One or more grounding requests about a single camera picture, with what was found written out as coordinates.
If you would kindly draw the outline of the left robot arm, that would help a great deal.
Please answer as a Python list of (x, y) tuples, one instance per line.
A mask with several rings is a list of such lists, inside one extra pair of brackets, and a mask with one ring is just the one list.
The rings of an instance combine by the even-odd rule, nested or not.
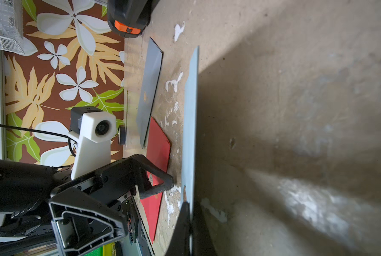
[(106, 164), (78, 178), (69, 169), (0, 160), (0, 256), (56, 244), (61, 256), (84, 256), (125, 237), (139, 215), (130, 199), (173, 187), (173, 177), (143, 155)]

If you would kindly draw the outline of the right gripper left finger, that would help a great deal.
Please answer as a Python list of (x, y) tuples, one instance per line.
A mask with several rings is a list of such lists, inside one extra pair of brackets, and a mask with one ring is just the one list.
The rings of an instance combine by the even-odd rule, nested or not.
[(191, 218), (189, 203), (182, 204), (171, 242), (165, 256), (190, 256)]

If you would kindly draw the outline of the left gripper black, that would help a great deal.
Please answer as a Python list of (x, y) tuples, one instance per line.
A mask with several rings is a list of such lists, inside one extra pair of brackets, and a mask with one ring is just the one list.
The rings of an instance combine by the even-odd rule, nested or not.
[(49, 208), (61, 256), (84, 256), (128, 236), (128, 224), (138, 224), (132, 199), (169, 191), (173, 177), (148, 160), (134, 155), (115, 161), (51, 191)]

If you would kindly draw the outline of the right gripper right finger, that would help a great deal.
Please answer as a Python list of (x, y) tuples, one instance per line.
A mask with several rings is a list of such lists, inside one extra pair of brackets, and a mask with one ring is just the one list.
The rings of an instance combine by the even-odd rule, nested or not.
[(192, 228), (192, 252), (193, 256), (216, 256), (217, 252), (213, 245), (206, 220), (201, 208), (194, 208), (191, 223)]

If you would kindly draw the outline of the light blue envelope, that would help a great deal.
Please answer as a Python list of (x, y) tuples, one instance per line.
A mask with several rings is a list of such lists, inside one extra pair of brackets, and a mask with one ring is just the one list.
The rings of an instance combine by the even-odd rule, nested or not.
[(195, 48), (190, 59), (184, 92), (182, 202), (189, 205), (190, 215), (193, 215), (194, 209), (199, 49), (199, 47)]

